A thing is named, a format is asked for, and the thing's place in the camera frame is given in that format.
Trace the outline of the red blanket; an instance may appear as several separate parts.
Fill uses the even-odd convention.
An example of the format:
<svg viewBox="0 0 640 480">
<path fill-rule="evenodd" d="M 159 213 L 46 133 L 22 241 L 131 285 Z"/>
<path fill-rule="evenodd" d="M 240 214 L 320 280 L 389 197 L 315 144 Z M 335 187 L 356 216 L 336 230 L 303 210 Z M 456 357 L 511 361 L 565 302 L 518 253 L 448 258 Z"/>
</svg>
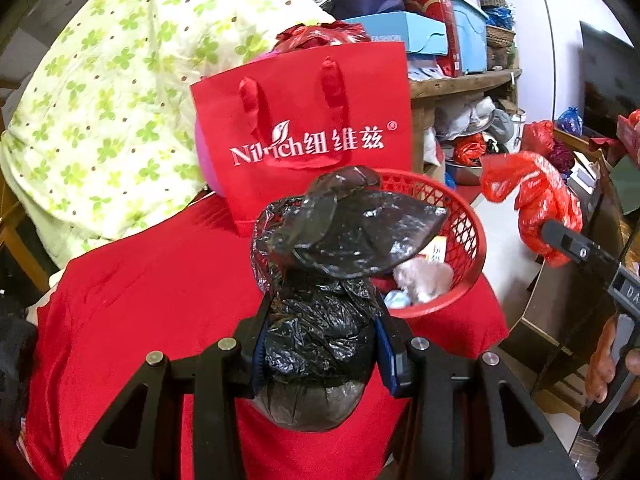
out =
<svg viewBox="0 0 640 480">
<path fill-rule="evenodd" d="M 68 263 L 36 310 L 38 340 L 23 437 L 39 477 L 58 479 L 146 355 L 194 356 L 256 312 L 250 242 L 209 196 L 137 235 Z M 405 402 L 373 376 L 346 422 L 306 434 L 236 404 L 251 479 L 373 479 Z"/>
</svg>

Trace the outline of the green clover quilt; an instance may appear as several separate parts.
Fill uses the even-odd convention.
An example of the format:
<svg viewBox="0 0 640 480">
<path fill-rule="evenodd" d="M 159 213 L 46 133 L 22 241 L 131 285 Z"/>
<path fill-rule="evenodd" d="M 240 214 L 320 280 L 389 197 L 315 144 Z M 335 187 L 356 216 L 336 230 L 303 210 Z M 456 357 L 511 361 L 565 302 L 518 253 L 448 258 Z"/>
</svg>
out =
<svg viewBox="0 0 640 480">
<path fill-rule="evenodd" d="M 52 261 L 186 208 L 204 185 L 192 84 L 329 20 L 312 0 L 89 0 L 1 138 L 2 174 Z"/>
</svg>

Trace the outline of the red plastic mesh basket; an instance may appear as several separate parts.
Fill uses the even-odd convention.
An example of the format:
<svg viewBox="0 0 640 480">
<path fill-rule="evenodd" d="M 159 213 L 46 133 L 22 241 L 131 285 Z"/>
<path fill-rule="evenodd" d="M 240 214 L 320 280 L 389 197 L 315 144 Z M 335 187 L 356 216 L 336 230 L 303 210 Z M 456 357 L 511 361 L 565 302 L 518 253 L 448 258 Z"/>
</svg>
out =
<svg viewBox="0 0 640 480">
<path fill-rule="evenodd" d="M 448 292 L 427 304 L 395 309 L 393 315 L 412 320 L 452 306 L 473 288 L 482 275 L 486 236 L 480 218 L 457 192 L 424 174 L 397 169 L 378 169 L 376 172 L 381 177 L 383 191 L 406 194 L 424 204 L 448 211 L 448 217 L 436 237 L 421 252 L 427 260 L 450 266 L 452 281 Z"/>
</svg>

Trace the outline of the black plastic trash bag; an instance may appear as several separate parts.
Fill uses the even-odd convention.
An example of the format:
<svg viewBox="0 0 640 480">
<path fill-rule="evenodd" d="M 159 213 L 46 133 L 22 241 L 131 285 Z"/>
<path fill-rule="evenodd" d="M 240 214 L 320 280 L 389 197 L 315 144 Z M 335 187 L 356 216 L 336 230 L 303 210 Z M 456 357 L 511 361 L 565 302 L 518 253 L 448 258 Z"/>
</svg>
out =
<svg viewBox="0 0 640 480">
<path fill-rule="evenodd" d="M 372 281 L 416 257 L 447 217 L 444 207 L 383 190 L 365 166 L 324 174 L 304 195 L 262 211 L 250 258 L 270 304 L 254 391 L 272 422 L 334 429 L 355 411 L 373 373 L 392 396 L 405 396 L 409 330 L 392 320 Z"/>
</svg>

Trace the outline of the black television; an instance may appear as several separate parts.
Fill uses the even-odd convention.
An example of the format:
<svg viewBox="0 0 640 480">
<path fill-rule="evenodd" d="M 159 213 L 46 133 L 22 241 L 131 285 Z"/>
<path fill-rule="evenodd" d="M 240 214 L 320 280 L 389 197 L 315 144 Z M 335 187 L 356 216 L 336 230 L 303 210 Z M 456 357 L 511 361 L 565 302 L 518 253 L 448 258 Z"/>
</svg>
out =
<svg viewBox="0 0 640 480">
<path fill-rule="evenodd" d="M 616 137 L 617 118 L 639 108 L 639 55 L 629 44 L 585 22 L 582 30 L 584 126 Z"/>
</svg>

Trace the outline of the wooden shelf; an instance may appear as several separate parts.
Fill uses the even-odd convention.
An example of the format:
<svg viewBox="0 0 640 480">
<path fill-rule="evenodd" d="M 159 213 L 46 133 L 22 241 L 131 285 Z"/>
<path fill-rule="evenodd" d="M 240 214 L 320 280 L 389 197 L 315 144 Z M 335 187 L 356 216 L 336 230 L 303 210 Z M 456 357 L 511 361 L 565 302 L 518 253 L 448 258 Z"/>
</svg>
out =
<svg viewBox="0 0 640 480">
<path fill-rule="evenodd" d="M 477 92 L 492 91 L 504 86 L 516 87 L 522 70 L 490 70 L 454 78 L 409 81 L 412 155 L 411 169 L 422 174 L 424 169 L 424 131 L 434 126 L 435 110 L 442 99 L 450 96 L 470 96 Z"/>
</svg>

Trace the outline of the white blue cloth trash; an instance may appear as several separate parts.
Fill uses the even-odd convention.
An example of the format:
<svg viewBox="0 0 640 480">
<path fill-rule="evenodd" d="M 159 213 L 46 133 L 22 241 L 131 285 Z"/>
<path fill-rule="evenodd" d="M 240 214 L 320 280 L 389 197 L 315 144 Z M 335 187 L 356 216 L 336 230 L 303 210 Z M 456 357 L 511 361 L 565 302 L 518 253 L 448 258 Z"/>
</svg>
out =
<svg viewBox="0 0 640 480">
<path fill-rule="evenodd" d="M 400 289 L 390 290 L 384 297 L 384 304 L 387 309 L 405 309 L 412 306 L 410 296 Z"/>
</svg>

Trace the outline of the red plastic trash bag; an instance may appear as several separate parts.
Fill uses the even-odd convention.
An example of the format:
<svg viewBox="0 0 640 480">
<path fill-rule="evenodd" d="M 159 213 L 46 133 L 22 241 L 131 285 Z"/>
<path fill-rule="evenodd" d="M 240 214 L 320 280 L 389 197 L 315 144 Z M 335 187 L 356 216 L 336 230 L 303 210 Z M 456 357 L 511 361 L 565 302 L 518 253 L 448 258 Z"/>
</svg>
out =
<svg viewBox="0 0 640 480">
<path fill-rule="evenodd" d="M 480 162 L 480 192 L 491 203 L 502 203 L 516 188 L 514 209 L 518 212 L 518 232 L 522 242 L 549 266 L 558 268 L 570 261 L 545 243 L 542 226 L 549 220 L 567 229 L 582 230 L 582 210 L 561 174 L 544 156 L 524 151 L 486 155 Z"/>
</svg>

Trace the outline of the light blue shoe box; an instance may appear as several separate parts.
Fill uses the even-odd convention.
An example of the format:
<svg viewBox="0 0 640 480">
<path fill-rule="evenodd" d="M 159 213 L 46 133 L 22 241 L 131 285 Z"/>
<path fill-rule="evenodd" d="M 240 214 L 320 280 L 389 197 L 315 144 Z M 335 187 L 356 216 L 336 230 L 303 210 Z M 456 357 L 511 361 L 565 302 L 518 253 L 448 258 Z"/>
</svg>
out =
<svg viewBox="0 0 640 480">
<path fill-rule="evenodd" d="M 402 42 L 407 53 L 445 55 L 448 53 L 446 25 L 424 15 L 406 11 L 346 18 L 359 24 L 373 41 Z"/>
</svg>

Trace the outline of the white tissue wad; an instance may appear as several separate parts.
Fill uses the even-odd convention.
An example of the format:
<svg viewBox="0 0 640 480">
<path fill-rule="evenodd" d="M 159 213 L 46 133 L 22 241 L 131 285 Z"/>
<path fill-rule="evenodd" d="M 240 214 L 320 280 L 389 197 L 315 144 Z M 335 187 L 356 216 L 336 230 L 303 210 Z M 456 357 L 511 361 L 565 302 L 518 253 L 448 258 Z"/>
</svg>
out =
<svg viewBox="0 0 640 480">
<path fill-rule="evenodd" d="M 396 266 L 393 276 L 412 304 L 428 304 L 450 291 L 454 270 L 447 263 L 419 256 Z"/>
</svg>

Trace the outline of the red plastic bag on floor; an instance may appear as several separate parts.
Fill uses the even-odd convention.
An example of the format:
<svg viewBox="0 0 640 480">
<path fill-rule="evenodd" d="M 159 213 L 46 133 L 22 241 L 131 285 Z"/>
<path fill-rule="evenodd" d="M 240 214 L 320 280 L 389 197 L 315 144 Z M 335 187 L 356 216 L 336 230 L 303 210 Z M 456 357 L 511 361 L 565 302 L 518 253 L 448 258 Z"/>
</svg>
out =
<svg viewBox="0 0 640 480">
<path fill-rule="evenodd" d="M 550 120 L 531 122 L 524 126 L 521 150 L 548 157 L 554 148 L 554 123 Z"/>
</svg>

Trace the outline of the pink pillow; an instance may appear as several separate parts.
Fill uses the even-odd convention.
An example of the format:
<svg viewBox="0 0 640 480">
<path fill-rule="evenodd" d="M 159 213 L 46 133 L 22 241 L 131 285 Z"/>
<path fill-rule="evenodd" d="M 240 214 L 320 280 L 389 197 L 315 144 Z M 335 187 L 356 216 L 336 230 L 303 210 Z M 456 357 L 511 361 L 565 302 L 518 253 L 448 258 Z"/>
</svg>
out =
<svg viewBox="0 0 640 480">
<path fill-rule="evenodd" d="M 253 58 L 252 62 L 262 61 L 262 60 L 265 60 L 266 58 L 274 58 L 277 55 L 278 55 L 277 52 L 263 53 L 256 56 L 256 58 Z M 210 77 L 213 77 L 213 76 L 202 75 L 200 76 L 200 80 L 198 82 L 202 80 L 206 80 Z M 277 130 L 282 130 L 282 131 L 279 131 L 280 138 L 276 138 Z M 285 129 L 280 128 L 280 126 L 273 127 L 271 136 L 273 141 L 277 141 L 276 145 L 283 144 L 284 140 L 288 137 L 288 129 L 286 129 L 286 132 L 285 132 Z M 224 188 L 222 187 L 222 185 L 219 182 L 219 179 L 217 178 L 212 155 L 209 153 L 208 144 L 206 142 L 204 132 L 200 124 L 200 118 L 198 118 L 198 109 L 196 109 L 196 112 L 195 112 L 194 141 L 195 141 L 196 154 L 198 154 L 198 166 L 200 166 L 201 173 L 205 179 L 205 182 L 208 188 L 210 189 L 210 192 L 211 193 L 215 192 L 217 195 L 221 197 L 226 196 L 226 194 L 224 194 Z"/>
</svg>

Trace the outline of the metal basin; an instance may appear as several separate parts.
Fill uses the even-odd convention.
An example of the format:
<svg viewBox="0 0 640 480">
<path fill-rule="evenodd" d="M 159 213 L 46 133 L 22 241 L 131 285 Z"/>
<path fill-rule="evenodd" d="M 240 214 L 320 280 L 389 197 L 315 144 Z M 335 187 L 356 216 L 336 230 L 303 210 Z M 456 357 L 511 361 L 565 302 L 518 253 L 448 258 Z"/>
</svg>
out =
<svg viewBox="0 0 640 480">
<path fill-rule="evenodd" d="M 456 185 L 477 186 L 483 173 L 482 166 L 459 165 L 451 159 L 445 159 L 446 173 Z"/>
</svg>

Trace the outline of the crumpled red foil bag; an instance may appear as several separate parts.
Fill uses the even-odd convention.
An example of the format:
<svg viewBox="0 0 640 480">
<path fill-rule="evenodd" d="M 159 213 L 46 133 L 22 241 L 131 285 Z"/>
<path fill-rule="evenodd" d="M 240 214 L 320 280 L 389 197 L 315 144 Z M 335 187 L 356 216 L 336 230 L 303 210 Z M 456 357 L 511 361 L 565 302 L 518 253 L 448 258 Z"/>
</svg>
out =
<svg viewBox="0 0 640 480">
<path fill-rule="evenodd" d="M 370 41 L 371 37 L 361 24 L 349 24 L 342 21 L 317 25 L 297 24 L 280 32 L 272 52 L 280 54 Z"/>
</svg>

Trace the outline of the red Nilrich paper bag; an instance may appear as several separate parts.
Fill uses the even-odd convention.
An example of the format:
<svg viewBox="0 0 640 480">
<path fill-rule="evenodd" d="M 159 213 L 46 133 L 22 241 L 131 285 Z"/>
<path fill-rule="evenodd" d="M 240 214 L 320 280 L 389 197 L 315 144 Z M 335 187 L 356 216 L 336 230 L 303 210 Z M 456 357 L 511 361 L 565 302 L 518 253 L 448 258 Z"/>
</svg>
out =
<svg viewBox="0 0 640 480">
<path fill-rule="evenodd" d="M 235 229 L 250 235 L 268 204 L 337 168 L 408 170 L 406 51 L 360 42 L 277 54 L 192 84 Z"/>
</svg>

